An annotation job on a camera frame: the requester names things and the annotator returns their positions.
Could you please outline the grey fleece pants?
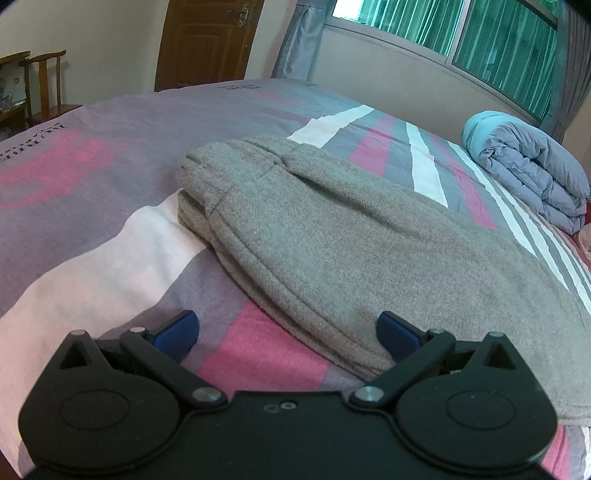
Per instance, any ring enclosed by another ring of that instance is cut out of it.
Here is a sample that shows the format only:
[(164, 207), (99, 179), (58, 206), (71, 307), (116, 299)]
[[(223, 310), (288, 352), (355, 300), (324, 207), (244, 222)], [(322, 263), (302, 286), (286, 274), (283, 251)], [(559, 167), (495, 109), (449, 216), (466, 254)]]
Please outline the grey fleece pants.
[(559, 419), (590, 422), (590, 315), (512, 235), (286, 138), (211, 143), (180, 162), (178, 217), (260, 308), (363, 380), (393, 366), (390, 311), (462, 340), (505, 333)]

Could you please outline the striped pink grey bedsheet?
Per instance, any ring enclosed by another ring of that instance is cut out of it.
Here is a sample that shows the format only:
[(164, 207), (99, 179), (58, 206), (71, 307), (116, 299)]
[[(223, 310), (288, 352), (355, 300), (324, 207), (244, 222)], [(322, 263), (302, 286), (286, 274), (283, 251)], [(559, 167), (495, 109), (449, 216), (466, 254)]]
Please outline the striped pink grey bedsheet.
[(127, 95), (1, 144), (1, 451), (32, 467), (20, 408), (64, 336), (115, 337), (189, 309), (186, 366), (226, 391), (356, 379), (280, 328), (177, 220), (175, 172), (209, 142), (270, 133), (321, 147), (517, 240), (579, 301), (590, 264), (457, 144), (315, 84), (254, 80)]

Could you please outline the folded blue grey duvet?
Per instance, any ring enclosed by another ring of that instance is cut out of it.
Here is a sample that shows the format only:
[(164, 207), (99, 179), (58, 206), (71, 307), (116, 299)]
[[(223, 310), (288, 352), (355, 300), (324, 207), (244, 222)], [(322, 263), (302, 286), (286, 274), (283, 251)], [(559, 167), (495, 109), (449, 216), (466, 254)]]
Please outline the folded blue grey duvet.
[(471, 159), (534, 213), (569, 235), (584, 224), (590, 185), (585, 170), (542, 130), (504, 112), (470, 117), (462, 145)]

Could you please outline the wooden chair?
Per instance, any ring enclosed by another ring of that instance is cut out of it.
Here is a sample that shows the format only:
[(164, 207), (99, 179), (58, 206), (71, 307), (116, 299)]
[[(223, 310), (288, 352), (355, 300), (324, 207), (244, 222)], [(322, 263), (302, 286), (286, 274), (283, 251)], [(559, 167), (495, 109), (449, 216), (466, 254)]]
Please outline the wooden chair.
[[(19, 61), (23, 68), (26, 94), (26, 122), (29, 127), (34, 127), (81, 107), (80, 104), (66, 104), (62, 102), (61, 91), (61, 60), (66, 55), (66, 50), (54, 51), (34, 57), (25, 57)], [(48, 64), (55, 63), (55, 102), (51, 103)], [(33, 66), (37, 66), (37, 78), (39, 87), (39, 111), (33, 112), (31, 102), (31, 76)]]

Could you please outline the brown wooden door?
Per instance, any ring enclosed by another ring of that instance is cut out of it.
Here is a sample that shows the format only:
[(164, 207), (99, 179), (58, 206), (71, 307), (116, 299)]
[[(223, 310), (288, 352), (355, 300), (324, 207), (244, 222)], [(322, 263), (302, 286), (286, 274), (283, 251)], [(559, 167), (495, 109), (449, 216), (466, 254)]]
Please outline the brown wooden door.
[(154, 90), (242, 80), (262, 10), (256, 0), (170, 1)]

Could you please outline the grey curtain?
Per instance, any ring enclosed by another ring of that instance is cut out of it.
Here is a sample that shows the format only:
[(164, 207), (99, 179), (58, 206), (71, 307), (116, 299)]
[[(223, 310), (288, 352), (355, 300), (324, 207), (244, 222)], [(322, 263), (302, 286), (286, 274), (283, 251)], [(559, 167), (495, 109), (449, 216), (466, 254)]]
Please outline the grey curtain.
[(271, 77), (304, 81), (310, 79), (325, 21), (334, 8), (335, 1), (297, 1)]

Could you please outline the window with green shutters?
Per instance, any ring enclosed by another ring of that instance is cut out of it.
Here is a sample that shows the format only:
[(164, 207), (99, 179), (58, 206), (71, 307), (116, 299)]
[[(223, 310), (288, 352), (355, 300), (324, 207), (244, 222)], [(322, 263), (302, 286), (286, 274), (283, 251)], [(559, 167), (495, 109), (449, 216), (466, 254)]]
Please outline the window with green shutters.
[(551, 102), (557, 1), (338, 1), (330, 26), (423, 57), (540, 121)]

